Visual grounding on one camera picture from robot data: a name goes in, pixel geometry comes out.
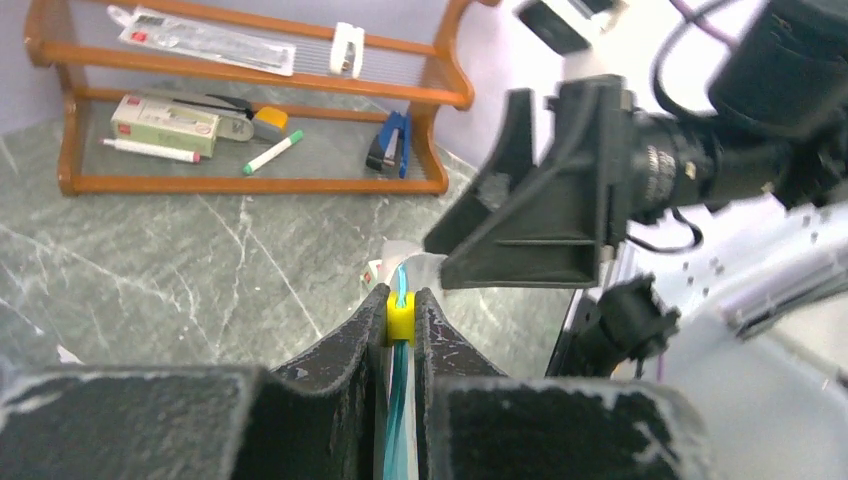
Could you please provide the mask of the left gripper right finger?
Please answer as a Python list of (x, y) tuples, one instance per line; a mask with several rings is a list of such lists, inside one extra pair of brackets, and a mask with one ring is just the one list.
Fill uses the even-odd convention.
[(706, 426), (679, 392), (638, 380), (506, 376), (417, 293), (426, 479), (709, 479)]

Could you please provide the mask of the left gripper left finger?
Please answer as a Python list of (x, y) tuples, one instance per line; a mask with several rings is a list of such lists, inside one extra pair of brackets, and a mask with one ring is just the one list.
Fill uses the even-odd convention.
[(5, 479), (369, 479), (389, 291), (282, 366), (61, 365), (1, 390)]

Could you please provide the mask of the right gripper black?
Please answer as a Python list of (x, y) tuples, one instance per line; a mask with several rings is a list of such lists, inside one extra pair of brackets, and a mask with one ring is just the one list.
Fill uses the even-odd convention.
[(706, 200), (717, 172), (691, 125), (635, 106), (620, 76), (596, 78), (596, 169), (534, 163), (534, 92), (508, 91), (493, 152), (423, 239), (444, 289), (580, 289), (600, 277), (603, 247), (667, 209)]

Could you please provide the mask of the clear zip top bag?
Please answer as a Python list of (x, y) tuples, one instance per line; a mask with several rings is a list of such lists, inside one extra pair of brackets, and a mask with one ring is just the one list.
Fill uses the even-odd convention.
[[(439, 266), (443, 259), (413, 242), (388, 240), (380, 257), (367, 264), (362, 281), (369, 288), (387, 285), (398, 294), (428, 288), (441, 300)], [(373, 477), (422, 479), (413, 341), (383, 338), (369, 352), (374, 355), (377, 373)]]

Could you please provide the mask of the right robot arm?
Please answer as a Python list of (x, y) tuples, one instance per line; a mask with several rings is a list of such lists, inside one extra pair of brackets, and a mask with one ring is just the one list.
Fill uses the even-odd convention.
[(687, 393), (730, 479), (843, 479), (847, 371), (779, 332), (847, 294), (847, 5), (770, 1), (683, 108), (661, 72), (719, 8), (686, 15), (650, 72), (661, 114), (621, 76), (567, 79), (531, 160), (532, 95), (513, 90), (492, 156), (426, 235), (445, 289), (568, 288), (550, 375), (635, 360)]

